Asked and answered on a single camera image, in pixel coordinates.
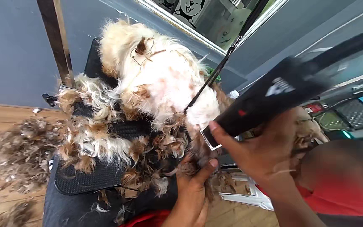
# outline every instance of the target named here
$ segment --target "fingernail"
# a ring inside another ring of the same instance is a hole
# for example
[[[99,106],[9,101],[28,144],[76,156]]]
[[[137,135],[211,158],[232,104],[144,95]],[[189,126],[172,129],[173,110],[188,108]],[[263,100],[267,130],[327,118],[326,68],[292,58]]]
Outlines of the fingernail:
[[[215,122],[215,121],[210,121],[209,124],[209,129],[212,131],[214,131],[217,127],[218,127],[218,124]]]
[[[209,164],[211,164],[213,167],[217,167],[218,160],[216,158],[213,158],[213,159],[209,160]]]

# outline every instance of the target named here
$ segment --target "metal pole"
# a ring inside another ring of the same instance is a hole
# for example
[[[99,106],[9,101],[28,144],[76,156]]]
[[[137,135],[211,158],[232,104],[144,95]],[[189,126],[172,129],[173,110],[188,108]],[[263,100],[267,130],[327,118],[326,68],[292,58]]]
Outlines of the metal pole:
[[[48,40],[53,50],[63,86],[74,88],[71,58],[65,34],[63,12],[60,0],[37,0]]]

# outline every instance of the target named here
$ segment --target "window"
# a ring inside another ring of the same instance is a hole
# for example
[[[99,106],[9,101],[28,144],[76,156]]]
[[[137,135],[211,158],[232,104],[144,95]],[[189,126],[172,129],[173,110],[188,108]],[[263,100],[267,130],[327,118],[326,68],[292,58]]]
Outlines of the window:
[[[259,0],[151,0],[227,50]],[[263,13],[275,3],[269,0]]]

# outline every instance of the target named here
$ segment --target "green brush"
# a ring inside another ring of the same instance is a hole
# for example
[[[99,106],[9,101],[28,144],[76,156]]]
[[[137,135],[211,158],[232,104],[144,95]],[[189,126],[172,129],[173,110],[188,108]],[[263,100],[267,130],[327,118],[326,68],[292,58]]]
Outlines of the green brush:
[[[211,67],[206,67],[208,75],[211,75],[214,72],[214,69]],[[221,81],[221,76],[218,75],[216,80]]]

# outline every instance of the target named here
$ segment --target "clipper blade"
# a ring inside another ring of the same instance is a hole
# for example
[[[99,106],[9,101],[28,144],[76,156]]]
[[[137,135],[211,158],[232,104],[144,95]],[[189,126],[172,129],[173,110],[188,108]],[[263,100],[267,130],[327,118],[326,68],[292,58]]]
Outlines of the clipper blade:
[[[200,134],[203,136],[203,139],[205,143],[208,145],[209,149],[211,151],[218,149],[219,147],[222,147],[222,144],[218,144],[214,137],[212,136],[208,126],[200,131]]]

